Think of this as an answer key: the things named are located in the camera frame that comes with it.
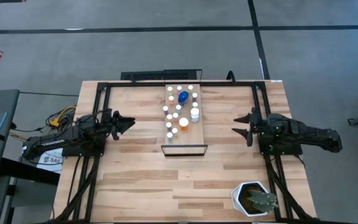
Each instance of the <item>white bottle cap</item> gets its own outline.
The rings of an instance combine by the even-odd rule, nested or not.
[[[190,113],[191,113],[191,115],[193,115],[193,116],[198,116],[198,114],[200,113],[200,111],[199,111],[198,108],[193,108],[193,109],[191,109]]]
[[[187,120],[187,118],[180,118],[179,125],[182,127],[186,127],[189,125],[189,120]]]

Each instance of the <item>wooden tabletop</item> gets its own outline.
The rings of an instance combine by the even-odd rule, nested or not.
[[[76,116],[91,114],[97,81],[83,82]],[[272,113],[291,116],[282,82],[266,81]],[[247,128],[233,122],[254,106],[250,87],[201,87],[204,143],[203,157],[164,157],[165,88],[114,87],[109,107],[136,124],[119,141],[108,138],[100,159],[92,210],[92,222],[251,222],[273,221],[274,214],[247,217],[233,209],[231,191],[241,182],[269,183],[263,157],[254,141],[231,128]],[[264,110],[262,97],[259,96]],[[67,204],[76,157],[65,160],[55,198],[60,214]],[[305,169],[294,156],[282,156],[289,191],[307,213],[315,216]],[[78,166],[73,194],[77,190]],[[282,216],[285,207],[278,193]],[[85,203],[80,217],[85,215]]]

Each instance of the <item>cactus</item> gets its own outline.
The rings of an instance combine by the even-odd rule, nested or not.
[[[261,212],[271,212],[275,207],[278,207],[276,204],[277,197],[274,194],[261,192],[259,190],[249,190],[251,197],[247,198],[252,203],[254,209],[257,209]]]

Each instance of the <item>gray floor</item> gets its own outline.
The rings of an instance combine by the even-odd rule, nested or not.
[[[358,0],[255,0],[260,26],[358,25]],[[0,4],[0,29],[249,26],[246,0],[29,0]],[[358,223],[358,30],[263,31],[271,79],[283,80],[291,113],[337,129],[344,149],[304,147],[317,214]],[[121,72],[201,68],[203,78],[261,79],[252,31],[0,35],[0,89],[78,94],[83,80]],[[76,98],[21,95],[14,121],[41,126]],[[20,149],[8,144],[7,157]],[[42,222],[50,205],[18,209],[14,223]]]

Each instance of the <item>potted plant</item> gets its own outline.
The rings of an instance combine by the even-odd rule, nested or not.
[[[244,182],[232,192],[233,206],[249,217],[267,215],[277,207],[277,197],[259,182]]]

